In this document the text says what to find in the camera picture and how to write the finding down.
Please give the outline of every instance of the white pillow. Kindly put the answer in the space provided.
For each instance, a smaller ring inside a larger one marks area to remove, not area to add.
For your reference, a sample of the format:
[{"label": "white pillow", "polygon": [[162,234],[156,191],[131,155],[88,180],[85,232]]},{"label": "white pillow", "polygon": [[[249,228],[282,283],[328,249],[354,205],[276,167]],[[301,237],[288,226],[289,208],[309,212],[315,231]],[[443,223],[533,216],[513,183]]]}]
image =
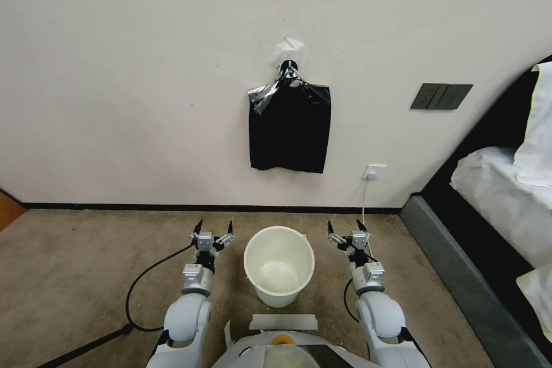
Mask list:
[{"label": "white pillow", "polygon": [[525,184],[552,187],[552,62],[539,63],[532,71],[539,72],[532,95],[525,141],[513,158],[521,169],[517,180]]}]

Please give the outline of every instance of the brown carpet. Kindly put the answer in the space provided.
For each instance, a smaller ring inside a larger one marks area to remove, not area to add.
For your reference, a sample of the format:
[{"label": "brown carpet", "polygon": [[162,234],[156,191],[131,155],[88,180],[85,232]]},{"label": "brown carpet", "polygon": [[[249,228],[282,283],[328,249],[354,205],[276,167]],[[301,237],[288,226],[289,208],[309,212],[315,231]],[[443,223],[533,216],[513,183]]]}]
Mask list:
[{"label": "brown carpet", "polygon": [[[203,366],[224,352],[223,328],[232,319],[234,339],[250,334],[253,313],[314,313],[318,335],[367,358],[357,324],[342,303],[348,261],[326,240],[327,220],[344,235],[357,216],[286,213],[106,212],[30,210],[0,233],[0,366],[32,368],[126,323],[130,283],[147,266],[189,244],[199,219],[221,235],[233,218],[236,240],[216,262],[212,319]],[[369,215],[374,255],[386,268],[388,295],[434,368],[492,367],[462,312],[398,216]],[[269,309],[246,279],[243,251],[249,238],[271,225],[307,234],[315,252],[311,283],[296,301]],[[142,325],[161,325],[178,298],[181,271],[191,250],[160,265],[136,286],[131,312]],[[350,289],[350,306],[354,294]],[[143,367],[157,333],[133,331],[64,365]]]}]

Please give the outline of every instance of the white bedding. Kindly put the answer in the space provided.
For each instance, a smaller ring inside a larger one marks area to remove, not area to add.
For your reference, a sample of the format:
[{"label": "white bedding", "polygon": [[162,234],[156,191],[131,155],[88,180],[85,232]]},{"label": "white bedding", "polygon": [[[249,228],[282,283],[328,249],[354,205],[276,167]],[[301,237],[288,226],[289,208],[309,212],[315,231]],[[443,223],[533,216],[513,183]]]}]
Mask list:
[{"label": "white bedding", "polygon": [[517,284],[552,342],[552,188],[520,183],[513,156],[509,148],[479,149],[458,162],[451,186],[535,267]]}]

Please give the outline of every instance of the black baseboard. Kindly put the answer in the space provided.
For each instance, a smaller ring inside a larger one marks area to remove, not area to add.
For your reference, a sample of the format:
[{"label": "black baseboard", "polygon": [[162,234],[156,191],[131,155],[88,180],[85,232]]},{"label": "black baseboard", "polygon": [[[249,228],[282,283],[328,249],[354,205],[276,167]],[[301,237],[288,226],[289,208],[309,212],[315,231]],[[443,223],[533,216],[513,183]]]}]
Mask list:
[{"label": "black baseboard", "polygon": [[[212,211],[246,213],[324,213],[361,214],[360,207],[308,207],[308,206],[253,206],[253,205],[196,205],[196,204],[72,204],[72,203],[21,203],[28,209],[57,210],[149,210],[149,211]],[[400,208],[365,208],[365,214],[399,214]]]}]

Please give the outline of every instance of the plastic bucket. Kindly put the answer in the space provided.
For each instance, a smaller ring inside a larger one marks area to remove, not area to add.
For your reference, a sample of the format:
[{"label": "plastic bucket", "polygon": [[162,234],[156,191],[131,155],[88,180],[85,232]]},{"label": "plastic bucket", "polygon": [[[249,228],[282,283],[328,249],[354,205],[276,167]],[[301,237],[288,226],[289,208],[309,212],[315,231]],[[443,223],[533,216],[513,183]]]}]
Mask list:
[{"label": "plastic bucket", "polygon": [[247,243],[243,254],[247,278],[268,306],[281,308],[293,302],[311,280],[315,254],[305,235],[272,226]]}]

